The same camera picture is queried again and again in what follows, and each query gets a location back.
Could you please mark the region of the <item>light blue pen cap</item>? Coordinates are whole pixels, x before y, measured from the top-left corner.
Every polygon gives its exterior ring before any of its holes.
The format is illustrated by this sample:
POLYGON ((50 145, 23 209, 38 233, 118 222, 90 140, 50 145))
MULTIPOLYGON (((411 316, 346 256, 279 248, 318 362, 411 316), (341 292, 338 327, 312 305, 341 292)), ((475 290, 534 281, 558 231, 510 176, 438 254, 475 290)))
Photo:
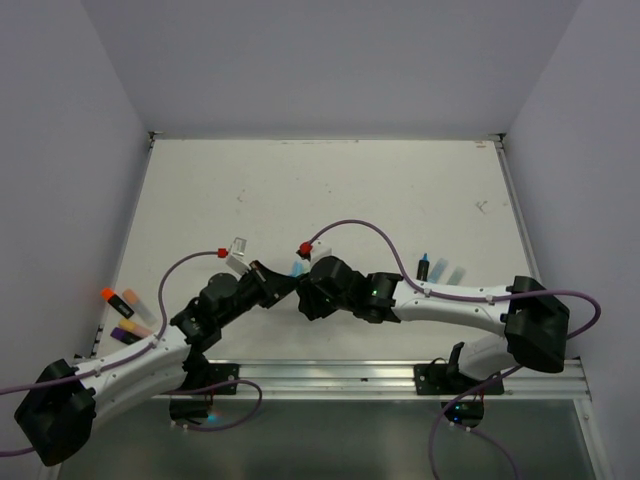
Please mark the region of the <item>light blue pen cap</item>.
POLYGON ((292 265, 292 268, 291 268, 290 276, 291 277, 299 277, 299 276, 305 274, 306 272, 307 272, 307 267, 303 262, 294 261, 293 265, 292 265))

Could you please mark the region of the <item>blue-capped black highlighter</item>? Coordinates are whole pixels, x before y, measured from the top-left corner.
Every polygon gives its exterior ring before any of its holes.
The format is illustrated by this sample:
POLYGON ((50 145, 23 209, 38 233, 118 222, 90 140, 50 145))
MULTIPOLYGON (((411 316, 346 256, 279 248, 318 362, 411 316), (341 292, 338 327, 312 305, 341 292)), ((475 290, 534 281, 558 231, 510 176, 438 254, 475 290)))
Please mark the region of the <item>blue-capped black highlighter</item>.
POLYGON ((427 253, 424 253, 421 259, 418 261, 416 279, 421 282, 426 282, 429 277, 430 261, 427 253))

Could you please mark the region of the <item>blue translucent pen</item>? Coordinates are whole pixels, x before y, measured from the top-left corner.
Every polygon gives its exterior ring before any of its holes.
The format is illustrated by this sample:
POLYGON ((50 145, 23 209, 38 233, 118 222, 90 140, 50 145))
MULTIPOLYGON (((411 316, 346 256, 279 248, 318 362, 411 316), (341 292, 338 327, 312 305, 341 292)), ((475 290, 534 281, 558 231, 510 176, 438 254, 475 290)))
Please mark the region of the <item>blue translucent pen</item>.
POLYGON ((447 267, 448 267, 448 260, 444 259, 444 258, 439 258, 436 263, 431 267, 429 276, 428 276, 428 281, 430 283, 438 283, 442 277, 442 275, 445 273, 447 267))

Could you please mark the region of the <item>green translucent pen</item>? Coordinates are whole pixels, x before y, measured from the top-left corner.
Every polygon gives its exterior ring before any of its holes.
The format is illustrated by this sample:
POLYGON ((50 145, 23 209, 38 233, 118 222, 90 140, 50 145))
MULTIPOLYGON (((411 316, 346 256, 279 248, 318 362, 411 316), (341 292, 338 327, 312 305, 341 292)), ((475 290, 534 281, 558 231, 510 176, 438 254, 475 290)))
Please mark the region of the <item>green translucent pen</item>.
POLYGON ((466 275, 466 269, 463 267, 456 267, 447 280, 448 285, 459 285, 466 275))

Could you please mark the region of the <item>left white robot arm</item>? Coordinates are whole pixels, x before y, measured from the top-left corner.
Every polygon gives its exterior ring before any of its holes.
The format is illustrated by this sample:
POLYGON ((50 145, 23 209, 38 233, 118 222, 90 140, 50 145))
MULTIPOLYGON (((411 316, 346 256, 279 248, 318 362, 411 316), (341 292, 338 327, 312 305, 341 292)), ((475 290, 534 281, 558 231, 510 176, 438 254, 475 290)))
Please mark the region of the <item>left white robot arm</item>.
POLYGON ((220 341, 223 328, 256 306, 272 307, 297 284, 258 261, 241 277, 216 274, 157 333, 75 366, 51 363, 14 419, 45 466, 60 464, 99 424, 151 397, 206 392, 214 375, 204 354, 220 341))

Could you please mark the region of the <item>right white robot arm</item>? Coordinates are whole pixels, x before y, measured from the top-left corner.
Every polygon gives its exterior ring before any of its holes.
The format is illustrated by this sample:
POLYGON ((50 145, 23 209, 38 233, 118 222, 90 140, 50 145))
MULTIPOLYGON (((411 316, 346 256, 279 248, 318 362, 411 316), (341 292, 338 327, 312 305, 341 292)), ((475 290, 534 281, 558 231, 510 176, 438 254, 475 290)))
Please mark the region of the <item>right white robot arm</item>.
POLYGON ((363 275, 328 256, 301 277, 296 292, 298 309, 310 320, 342 310, 372 324, 433 321, 484 331, 478 340, 457 343, 429 377, 457 392, 517 366, 549 374, 564 369, 569 310, 529 277, 507 286, 438 289, 396 273, 363 275))

